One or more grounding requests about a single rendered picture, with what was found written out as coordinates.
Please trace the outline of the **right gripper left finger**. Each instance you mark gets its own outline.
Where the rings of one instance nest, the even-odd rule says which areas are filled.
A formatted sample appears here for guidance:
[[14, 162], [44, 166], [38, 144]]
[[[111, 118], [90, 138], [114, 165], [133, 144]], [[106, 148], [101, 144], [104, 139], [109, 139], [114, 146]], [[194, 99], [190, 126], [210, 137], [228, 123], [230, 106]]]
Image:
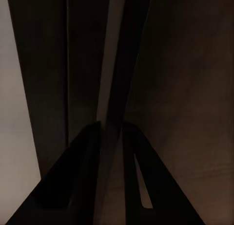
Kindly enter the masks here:
[[100, 121], [81, 129], [5, 225], [93, 225]]

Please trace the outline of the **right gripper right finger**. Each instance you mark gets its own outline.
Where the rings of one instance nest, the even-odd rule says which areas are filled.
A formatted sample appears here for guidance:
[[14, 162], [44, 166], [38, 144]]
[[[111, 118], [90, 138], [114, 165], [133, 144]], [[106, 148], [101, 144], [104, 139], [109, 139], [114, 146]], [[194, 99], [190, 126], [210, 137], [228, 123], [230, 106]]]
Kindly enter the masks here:
[[[205, 225], [139, 126], [123, 121], [126, 225]], [[153, 208], [141, 203], [136, 155]]]

